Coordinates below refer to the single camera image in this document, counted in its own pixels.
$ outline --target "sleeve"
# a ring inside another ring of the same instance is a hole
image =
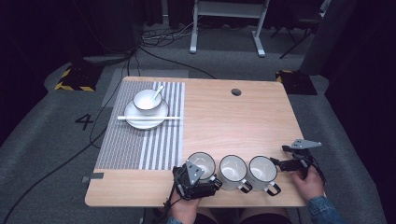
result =
[[[169,217],[166,224],[183,224],[179,220],[175,219],[174,217]]]
[[[311,215],[311,220],[314,224],[346,223],[329,199],[324,196],[315,197],[309,200],[308,210]]]

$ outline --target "number 4 marking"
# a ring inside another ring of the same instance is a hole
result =
[[[75,123],[83,123],[84,127],[82,128],[82,131],[85,131],[85,129],[87,128],[87,125],[89,123],[93,123],[93,120],[90,120],[90,118],[91,118],[91,115],[90,114],[86,114],[83,117],[77,119],[75,121]]]

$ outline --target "table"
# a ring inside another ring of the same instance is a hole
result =
[[[260,41],[260,32],[262,31],[262,23],[264,22],[269,2],[270,0],[265,1],[263,4],[243,4],[195,0],[190,53],[196,53],[197,51],[198,16],[221,16],[259,19],[256,31],[251,33],[259,56],[264,57],[265,51]]]
[[[166,77],[126,77],[122,82],[136,81],[185,83],[183,162],[196,151],[210,154],[217,169],[229,154],[247,164],[258,155],[289,160],[281,146],[303,138],[281,83]],[[232,89],[242,94],[235,96]],[[85,198],[89,206],[163,206],[173,184],[171,170],[95,168],[93,173],[104,175],[91,180]],[[200,206],[305,206],[289,174],[278,173],[276,183],[282,192],[275,197],[220,189]]]

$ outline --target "striped placemat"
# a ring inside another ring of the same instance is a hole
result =
[[[151,130],[138,130],[125,120],[117,120],[139,91],[157,90],[161,85],[169,105],[168,116],[184,117],[185,83],[122,81],[96,169],[171,170],[181,164],[183,119],[166,120]]]

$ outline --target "human hand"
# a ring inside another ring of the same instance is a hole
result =
[[[322,179],[312,165],[308,168],[305,179],[302,178],[300,172],[290,172],[290,175],[297,186],[297,190],[306,202],[312,198],[324,196]]]
[[[183,224],[192,224],[197,216],[198,204],[201,199],[186,201],[174,192],[170,201],[171,215]]]

